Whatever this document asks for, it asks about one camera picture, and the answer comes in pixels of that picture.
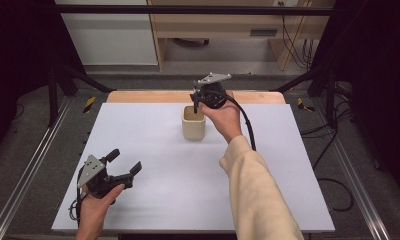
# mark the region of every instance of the floor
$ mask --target floor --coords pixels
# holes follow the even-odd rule
[[[211,39],[206,46],[198,42],[170,41],[163,71],[152,66],[87,66],[87,71],[94,79],[117,89],[191,89],[196,77],[215,72],[234,75],[233,79],[225,83],[227,89],[267,91],[294,79],[305,70],[291,64],[287,71],[279,71],[266,40],[228,42]],[[6,222],[3,239],[72,239],[72,235],[52,232],[50,228],[101,103],[107,98],[107,94],[82,82],[76,81],[76,84],[79,92],[71,99],[59,131],[48,143],[43,161],[36,167],[36,174],[26,179],[31,184],[23,189],[25,194],[18,199],[18,207],[11,213],[14,217]],[[304,134],[303,140],[311,164],[315,164],[331,141],[333,130],[323,127],[317,132],[306,134],[325,124],[320,114],[322,111],[319,111],[325,96],[309,98],[305,91],[307,86],[307,82],[296,86],[285,93],[285,99],[292,106],[299,131]],[[69,98],[59,95],[60,103],[66,104],[69,101]],[[83,113],[86,101],[91,96],[95,96],[96,101],[89,113]],[[303,100],[303,107],[299,107],[299,98]],[[344,100],[343,96],[336,97],[336,104],[340,104],[339,116],[346,112],[339,119],[336,140],[329,145],[315,170],[317,178],[336,179],[346,186],[347,190],[332,181],[320,181],[336,231],[305,234],[305,238],[400,239],[400,190],[389,173],[375,169],[368,143]],[[17,108],[18,116],[0,145],[0,214],[10,196],[13,196],[15,187],[19,186],[21,176],[26,173],[39,143],[48,131],[47,88],[40,88],[21,97]],[[364,204],[360,202],[364,197],[355,194],[356,190],[349,180],[351,176],[343,167],[343,158],[346,156],[343,157],[340,152],[347,153],[348,162],[353,165],[365,188],[365,197],[369,198],[371,209],[375,210],[386,230],[383,233],[388,233],[388,237],[376,236],[376,233],[381,232],[371,229],[373,225],[369,224],[372,219],[368,219],[368,208],[364,209]],[[351,199],[348,192],[352,192],[355,197],[352,207],[349,206]],[[105,236],[116,238],[108,233]],[[132,237],[164,239],[163,236],[150,235]]]

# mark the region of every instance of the yellow and black tape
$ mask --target yellow and black tape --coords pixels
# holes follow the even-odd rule
[[[88,98],[87,104],[85,104],[85,108],[83,113],[89,113],[91,110],[91,107],[93,106],[93,103],[95,101],[95,97],[90,97]]]
[[[315,112],[315,108],[314,107],[306,107],[303,104],[303,100],[301,98],[297,98],[297,107],[299,109],[303,109],[303,110],[306,110],[306,111],[309,111],[309,112]]]

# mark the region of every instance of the cup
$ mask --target cup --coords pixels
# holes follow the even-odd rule
[[[197,109],[194,113],[194,106],[184,106],[182,110],[182,133],[187,140],[200,141],[204,138],[206,131],[206,116]]]

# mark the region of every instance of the cream sweater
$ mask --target cream sweater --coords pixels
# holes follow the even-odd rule
[[[252,150],[245,136],[231,140],[219,164],[229,178],[239,240],[303,239],[266,162]]]

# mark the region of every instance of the gray floor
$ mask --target gray floor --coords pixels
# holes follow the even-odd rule
[[[213,39],[208,46],[171,41],[162,72],[154,67],[145,66],[103,66],[91,67],[89,70],[91,76],[99,82],[118,89],[191,89],[193,80],[209,72],[230,73],[234,78],[224,84],[225,88],[241,90],[274,89],[304,71],[297,66],[290,66],[285,72],[278,71],[266,40],[228,42]],[[80,90],[77,96],[72,98],[70,109],[11,221],[5,239],[61,239],[66,236],[52,232],[50,228],[79,161],[79,154],[84,149],[84,141],[89,137],[101,103],[107,98],[107,94],[100,93],[78,80],[76,83]],[[305,87],[307,83],[285,94],[287,103],[292,106],[299,130],[323,125],[318,112],[297,107],[298,97],[302,97],[305,106],[308,107],[318,107],[316,104],[322,102],[321,98],[308,98]],[[96,96],[96,101],[89,113],[83,113],[90,96]],[[348,105],[342,104],[339,112],[345,109],[348,109]],[[18,113],[20,111],[23,111],[22,115],[13,121],[0,145],[0,212],[47,130],[47,88],[40,88],[20,98]],[[389,173],[374,168],[373,155],[368,150],[357,124],[350,120],[351,116],[340,120],[337,136],[359,173],[391,239],[400,239],[400,189]],[[330,136],[322,136],[325,133],[324,129],[312,134],[318,136],[316,138],[304,138],[312,164],[330,140]],[[315,172],[318,178],[330,177],[347,184],[333,147],[328,149]],[[336,231],[312,234],[313,239],[374,239],[356,202],[349,211],[332,210],[348,205],[346,191],[330,182],[321,182],[320,185]],[[147,238],[134,236],[134,239]]]

